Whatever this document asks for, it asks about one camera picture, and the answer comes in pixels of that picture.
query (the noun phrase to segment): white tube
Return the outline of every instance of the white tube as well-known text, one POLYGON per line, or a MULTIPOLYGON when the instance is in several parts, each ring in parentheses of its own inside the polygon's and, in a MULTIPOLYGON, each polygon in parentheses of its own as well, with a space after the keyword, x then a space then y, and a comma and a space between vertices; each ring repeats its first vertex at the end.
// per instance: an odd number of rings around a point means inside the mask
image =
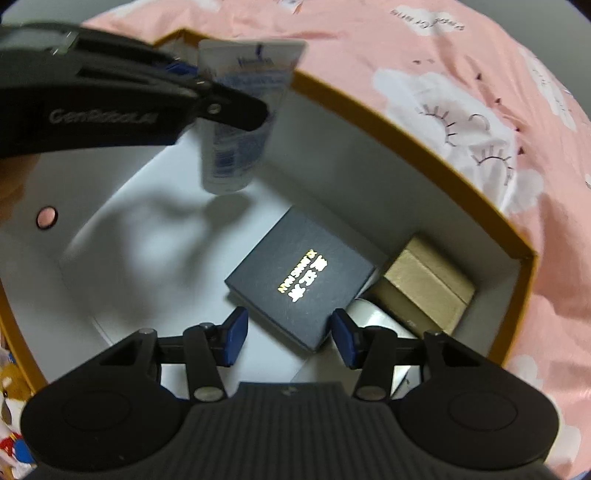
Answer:
POLYGON ((267 121, 253 132, 199 120, 205 190, 232 193, 250 183, 305 46, 300 40, 199 42, 201 74, 263 100, 269 109, 267 121))

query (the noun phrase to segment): eyelash drawing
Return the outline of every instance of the eyelash drawing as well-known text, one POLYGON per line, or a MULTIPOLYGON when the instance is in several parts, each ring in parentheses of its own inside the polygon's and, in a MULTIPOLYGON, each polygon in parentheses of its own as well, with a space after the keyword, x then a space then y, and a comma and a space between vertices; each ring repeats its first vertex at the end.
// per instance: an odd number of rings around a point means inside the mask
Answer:
POLYGON ((502 148, 499 150, 499 153, 497 153, 497 155, 495 155, 494 152, 495 152, 495 147, 493 145, 491 145, 488 155, 486 154, 486 150, 482 150, 482 155, 481 155, 482 158, 479 159, 475 155, 472 155, 472 158, 476 162, 476 165, 478 165, 479 167, 480 167, 480 165, 482 165, 487 160, 490 160, 491 158, 501 160, 503 162, 503 165, 505 165, 505 169, 507 171, 507 174, 505 177, 505 184, 504 184, 506 187, 507 185, 509 185, 509 181, 513 178, 514 168, 509 165, 509 159, 512 157, 510 155, 508 157, 503 157, 503 149, 502 148))
POLYGON ((542 75, 535 67, 531 69, 532 72, 534 72, 538 78, 540 79, 540 83, 542 85, 542 87, 545 87, 546 85, 548 85, 548 82, 546 82, 546 79, 544 77, 544 75, 542 75))
POLYGON ((456 124, 455 122, 452 122, 450 124, 447 123, 446 117, 449 114, 449 110, 447 112, 445 112, 443 115, 439 115, 439 106, 438 105, 435 106, 435 108, 433 109, 432 112, 429 110, 429 107, 426 104, 423 105, 423 108, 424 108, 424 112, 419 111, 419 113, 421 115, 433 116, 433 117, 439 119, 441 121, 441 123, 443 124, 443 126, 445 128, 445 143, 451 145, 452 147, 457 147, 456 144, 452 143, 449 140, 450 137, 457 135, 457 133, 449 131, 449 128, 453 127, 456 124))
POLYGON ((554 95, 554 101, 558 104, 558 106, 563 112, 567 110, 566 108, 564 108, 564 103, 559 98, 557 98, 556 95, 554 95))
POLYGON ((481 117, 484 120, 484 124, 485 124, 484 130, 485 130, 485 132, 488 132, 491 129, 491 123, 488 121, 488 118, 485 117, 484 115, 481 115, 479 113, 474 113, 473 115, 470 115, 470 117, 468 117, 468 121, 471 122, 472 119, 477 116, 481 117))

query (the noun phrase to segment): gold box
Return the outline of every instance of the gold box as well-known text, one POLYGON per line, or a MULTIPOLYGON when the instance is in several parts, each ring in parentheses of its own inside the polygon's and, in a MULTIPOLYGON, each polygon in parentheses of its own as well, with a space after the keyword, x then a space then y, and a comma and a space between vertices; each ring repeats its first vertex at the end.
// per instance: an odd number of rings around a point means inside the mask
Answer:
POLYGON ((451 335, 474 291, 455 265, 416 235, 362 297, 422 337, 428 330, 451 335))

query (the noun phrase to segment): cardboard box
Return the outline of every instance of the cardboard box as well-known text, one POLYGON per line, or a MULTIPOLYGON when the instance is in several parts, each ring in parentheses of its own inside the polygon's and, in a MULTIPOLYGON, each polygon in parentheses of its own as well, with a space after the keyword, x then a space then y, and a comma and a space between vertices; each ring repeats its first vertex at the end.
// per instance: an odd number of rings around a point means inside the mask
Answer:
POLYGON ((291 208, 226 279, 226 284, 301 346, 315 352, 328 319, 359 293, 375 267, 291 208))
POLYGON ((413 333, 451 335, 474 295, 474 284, 424 238, 415 236, 363 298, 413 333))

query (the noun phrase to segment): ribbed black surface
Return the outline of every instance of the ribbed black surface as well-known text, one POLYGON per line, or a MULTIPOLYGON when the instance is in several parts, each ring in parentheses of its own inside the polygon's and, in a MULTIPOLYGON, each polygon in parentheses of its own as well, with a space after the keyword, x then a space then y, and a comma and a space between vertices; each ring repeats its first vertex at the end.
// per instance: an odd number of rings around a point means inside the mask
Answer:
MULTIPOLYGON (((154 421, 158 421, 157 412, 154 421)), ((142 480, 547 479, 542 464, 473 472, 430 457, 383 404, 347 397, 340 384, 241 384, 234 397, 193 407, 163 450, 131 467, 70 474, 45 466, 29 477, 142 480)))

